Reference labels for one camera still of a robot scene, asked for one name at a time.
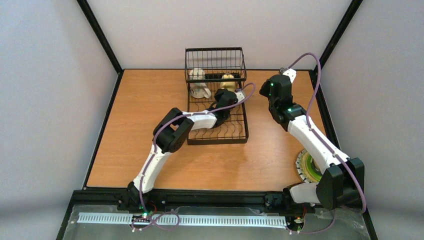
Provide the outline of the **green striped plate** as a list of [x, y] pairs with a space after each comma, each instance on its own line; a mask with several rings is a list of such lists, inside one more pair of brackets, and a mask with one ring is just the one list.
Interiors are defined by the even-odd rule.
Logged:
[[296, 171], [303, 183], [318, 183], [322, 178], [320, 169], [315, 165], [312, 155], [303, 149], [295, 160]]

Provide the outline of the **white floral mug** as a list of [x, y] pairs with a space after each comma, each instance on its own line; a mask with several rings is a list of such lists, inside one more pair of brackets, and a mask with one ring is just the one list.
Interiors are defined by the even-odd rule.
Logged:
[[[190, 70], [189, 80], [205, 80], [206, 74], [202, 68], [193, 68]], [[206, 98], [209, 99], [212, 96], [212, 92], [208, 88], [205, 82], [191, 82], [190, 84], [190, 95], [195, 99]]]

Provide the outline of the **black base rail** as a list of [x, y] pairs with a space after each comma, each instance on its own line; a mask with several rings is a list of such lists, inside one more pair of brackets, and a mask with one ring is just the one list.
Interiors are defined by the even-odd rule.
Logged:
[[136, 189], [88, 187], [75, 190], [70, 202], [74, 205], [112, 205], [120, 211], [140, 213], [167, 212], [179, 207], [252, 208], [265, 213], [300, 215], [304, 210], [315, 213], [319, 205], [297, 204], [288, 191], [216, 191], [186, 189], [153, 189], [139, 193]]

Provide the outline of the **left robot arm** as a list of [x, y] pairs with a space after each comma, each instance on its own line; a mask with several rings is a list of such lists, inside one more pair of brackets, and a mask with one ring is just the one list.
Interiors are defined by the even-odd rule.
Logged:
[[150, 192], [168, 158], [178, 151], [195, 130], [215, 129], [230, 117], [233, 108], [248, 97], [243, 90], [219, 89], [214, 103], [203, 111], [187, 112], [172, 108], [153, 131], [149, 155], [138, 175], [128, 184], [128, 191], [138, 199]]

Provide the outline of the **yellow mug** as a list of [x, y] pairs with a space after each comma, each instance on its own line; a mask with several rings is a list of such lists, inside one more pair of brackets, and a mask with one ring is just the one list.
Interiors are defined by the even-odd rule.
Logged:
[[236, 92], [237, 83], [235, 81], [229, 81], [234, 79], [235, 76], [231, 73], [224, 73], [221, 77], [221, 82], [219, 83], [219, 88], [216, 93], [221, 92], [223, 90], [228, 90], [229, 92]]

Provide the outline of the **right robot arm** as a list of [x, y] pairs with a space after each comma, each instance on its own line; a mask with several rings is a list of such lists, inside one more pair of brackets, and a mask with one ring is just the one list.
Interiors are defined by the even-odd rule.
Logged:
[[264, 82], [259, 93], [268, 99], [272, 118], [303, 145], [322, 174], [319, 182], [289, 187], [291, 200], [296, 204], [322, 205], [328, 210], [361, 202], [365, 209], [364, 163], [339, 150], [316, 127], [306, 110], [294, 103], [290, 77], [273, 75]]

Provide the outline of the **black enclosure frame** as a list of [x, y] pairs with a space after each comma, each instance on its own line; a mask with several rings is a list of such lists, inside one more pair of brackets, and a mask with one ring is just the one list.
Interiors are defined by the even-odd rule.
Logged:
[[[333, 52], [334, 48], [336, 47], [337, 43], [339, 42], [340, 38], [342, 37], [343, 33], [345, 32], [346, 28], [348, 27], [349, 23], [351, 22], [351, 20], [353, 19], [355, 13], [357, 12], [357, 10], [359, 9], [360, 5], [361, 5], [362, 1], [360, 0], [353, 0], [350, 2], [346, 12], [344, 13], [340, 23], [338, 24], [335, 32], [333, 33], [330, 41], [328, 42], [327, 46], [324, 49], [323, 54], [321, 55], [319, 61], [320, 61], [320, 65], [323, 67], [325, 65], [325, 63], [327, 62], [327, 60], [329, 59], [331, 53]], [[105, 128], [107, 126], [107, 122], [110, 116], [110, 113], [112, 111], [113, 108], [113, 104], [116, 98], [116, 95], [118, 93], [120, 84], [121, 84], [121, 80], [122, 77], [124, 75], [124, 69], [120, 66], [118, 59], [116, 58], [112, 47], [110, 46], [103, 30], [101, 29], [100, 24], [98, 23], [95, 14], [93, 13], [89, 3], [86, 0], [79, 0], [78, 1], [78, 5], [80, 6], [82, 12], [84, 13], [85, 17], [88, 20], [88, 23], [90, 24], [93, 32], [95, 33], [95, 35], [97, 36], [101, 46], [103, 47], [106, 55], [108, 56], [110, 62], [112, 63], [112, 66], [114, 67], [116, 73], [118, 74], [118, 77], [116, 79], [116, 83], [113, 89], [113, 93], [111, 96], [111, 99], [109, 101], [107, 110], [106, 110], [106, 115], [104, 118], [104, 121], [102, 123], [102, 127], [100, 129], [100, 133], [96, 142], [96, 146], [94, 148], [94, 152], [87, 170], [87, 173], [90, 174], [95, 162], [95, 158], [97, 156], [97, 152], [98, 149], [100, 147], [100, 143], [101, 140], [103, 138], [103, 134], [105, 131]], [[316, 101], [317, 101], [317, 105], [318, 105], [318, 109], [320, 112], [320, 116], [321, 119], [323, 120], [324, 123], [324, 130], [326, 133], [326, 136], [329, 138], [330, 142], [335, 144], [336, 147], [339, 146], [339, 142], [338, 139], [336, 137], [336, 133], [335, 133], [335, 129], [333, 126], [333, 123], [330, 119], [330, 113], [327, 107], [327, 103], [325, 101], [324, 98], [324, 94], [321, 88], [318, 89], [317, 91], [317, 96], [316, 96]], [[87, 188], [99, 188], [99, 187], [88, 187], [86, 184], [83, 185], [83, 188], [81, 190], [85, 190]], [[74, 206], [82, 206], [82, 205], [88, 205], [88, 206], [94, 206], [94, 205], [100, 205], [100, 204], [72, 204], [71, 203], [71, 199], [68, 205], [68, 208], [66, 210], [66, 213], [64, 215], [61, 227], [59, 229], [58, 235], [57, 235], [57, 239], [58, 240], [63, 240], [66, 237], [66, 234], [71, 230], [71, 215], [72, 215], [72, 211]]]

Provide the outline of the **black wire dish rack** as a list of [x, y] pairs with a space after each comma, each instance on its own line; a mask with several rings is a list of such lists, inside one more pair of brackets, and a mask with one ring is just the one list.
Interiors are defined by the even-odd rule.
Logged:
[[[232, 105], [230, 97], [245, 96], [240, 89], [247, 79], [241, 47], [198, 47], [185, 49], [184, 76], [187, 85], [187, 110], [211, 111]], [[193, 129], [189, 145], [245, 144], [249, 138], [245, 105], [215, 113], [212, 128]]]

